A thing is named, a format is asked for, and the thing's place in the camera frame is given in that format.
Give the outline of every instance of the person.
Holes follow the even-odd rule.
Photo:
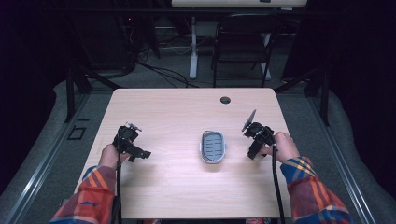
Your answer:
[[[276,159],[286,178],[293,222],[350,223],[351,216],[342,201],[320,181],[312,162],[300,156],[288,133],[276,133]],[[272,146],[262,147],[261,154],[272,155]],[[121,154],[121,161],[129,156]],[[116,183],[118,152],[107,145],[98,166],[90,168],[78,192],[64,204],[49,223],[110,223]]]

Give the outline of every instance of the plaid shirt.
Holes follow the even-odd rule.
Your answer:
[[[341,200],[318,179],[306,157],[290,159],[280,166],[288,183],[294,223],[350,223]]]
[[[87,170],[78,192],[55,214],[49,223],[110,223],[116,171],[106,166]]]
[[[280,169],[288,183],[295,223],[351,222],[344,204],[318,179],[308,158],[290,159]],[[111,168],[90,168],[78,192],[59,209],[50,223],[110,223],[115,183],[116,172]]]

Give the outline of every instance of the chair seat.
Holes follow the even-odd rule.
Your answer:
[[[262,36],[258,34],[219,37],[220,63],[265,63]]]

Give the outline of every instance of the red and blue flannel sleeve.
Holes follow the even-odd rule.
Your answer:
[[[351,223],[347,208],[319,180],[308,158],[290,159],[280,169],[288,184],[295,223]]]
[[[106,166],[91,167],[84,175],[78,192],[49,223],[110,223],[115,184],[115,170]]]

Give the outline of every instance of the wooden tabletop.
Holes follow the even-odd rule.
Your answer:
[[[306,0],[172,0],[173,7],[305,7]]]
[[[224,96],[231,102],[223,104]],[[116,90],[81,175],[99,162],[102,149],[129,121],[142,129],[134,144],[151,156],[122,165],[124,218],[279,217],[271,156],[252,161],[247,155],[253,139],[243,135],[242,127],[254,109],[253,121],[288,131],[271,89]],[[202,160],[204,131],[224,134],[226,153],[220,163]],[[289,217],[290,198],[279,165]]]

